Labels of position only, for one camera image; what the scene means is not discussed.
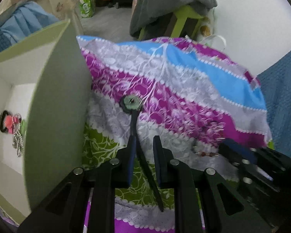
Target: white handle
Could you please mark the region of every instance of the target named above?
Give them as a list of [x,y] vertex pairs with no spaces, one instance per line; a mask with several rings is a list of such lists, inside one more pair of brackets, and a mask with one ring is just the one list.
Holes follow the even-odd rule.
[[226,40],[225,40],[224,37],[222,37],[222,36],[220,36],[220,35],[215,35],[215,34],[209,35],[209,36],[205,37],[204,39],[202,39],[201,41],[199,41],[199,44],[202,44],[202,45],[203,45],[204,43],[202,43],[202,42],[205,41],[205,43],[206,43],[207,40],[212,40],[212,39],[214,39],[215,37],[218,37],[218,38],[220,38],[220,39],[222,40],[222,42],[223,42],[223,44],[224,44],[224,48],[223,48],[221,51],[224,51],[224,49],[225,49],[225,47],[226,47]]

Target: silver screw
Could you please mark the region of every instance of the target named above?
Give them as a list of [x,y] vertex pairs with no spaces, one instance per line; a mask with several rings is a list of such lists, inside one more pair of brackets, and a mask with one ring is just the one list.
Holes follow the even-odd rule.
[[118,158],[112,158],[110,159],[109,162],[111,165],[117,165],[120,162],[120,160]]
[[177,166],[177,165],[179,165],[179,160],[172,159],[171,161],[169,161],[169,163],[172,164],[173,166]]
[[77,167],[77,168],[75,168],[75,169],[73,170],[73,173],[74,173],[75,175],[80,175],[80,174],[83,173],[83,169],[80,168],[80,167]]
[[249,165],[250,164],[250,161],[249,160],[246,160],[246,159],[243,159],[241,162],[243,162],[246,165]]
[[243,181],[247,184],[252,184],[252,179],[249,179],[247,177],[243,177]]
[[214,175],[216,173],[216,170],[213,168],[207,168],[206,173],[208,173],[209,175]]

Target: stool leg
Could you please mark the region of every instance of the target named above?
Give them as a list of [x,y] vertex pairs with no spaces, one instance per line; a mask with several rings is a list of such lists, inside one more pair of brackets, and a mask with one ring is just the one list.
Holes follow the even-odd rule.
[[141,41],[143,39],[144,34],[145,34],[145,27],[143,27],[140,31],[138,41]]
[[191,35],[191,39],[193,39],[193,38],[195,37],[195,35],[196,35],[198,29],[200,28],[200,24],[201,24],[201,22],[202,22],[201,19],[199,19],[199,20],[197,21],[197,24],[196,24],[196,26],[195,26],[195,28],[194,28],[194,31],[193,31],[192,35]]
[[187,19],[187,17],[177,18],[175,27],[173,28],[173,31],[171,33],[171,37],[180,37],[180,34],[183,30],[186,19]]

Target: green carton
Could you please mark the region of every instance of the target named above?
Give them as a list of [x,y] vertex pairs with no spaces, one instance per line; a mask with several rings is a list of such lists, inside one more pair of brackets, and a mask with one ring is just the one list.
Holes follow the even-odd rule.
[[95,13],[95,0],[80,0],[81,16],[83,18],[92,17]]

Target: plastic stool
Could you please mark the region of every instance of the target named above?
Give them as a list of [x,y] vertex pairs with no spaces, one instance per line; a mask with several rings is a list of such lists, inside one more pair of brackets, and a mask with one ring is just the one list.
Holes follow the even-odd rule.
[[[190,38],[194,38],[197,30],[199,29],[201,19],[204,18],[203,16],[199,15],[190,5],[184,5],[177,10],[175,10],[174,15],[177,17],[177,21],[171,33],[171,37],[180,37],[180,34],[183,30],[184,24],[188,18],[197,19],[197,24],[190,36]],[[145,27],[143,27],[140,31],[138,40],[142,40],[145,33]]]

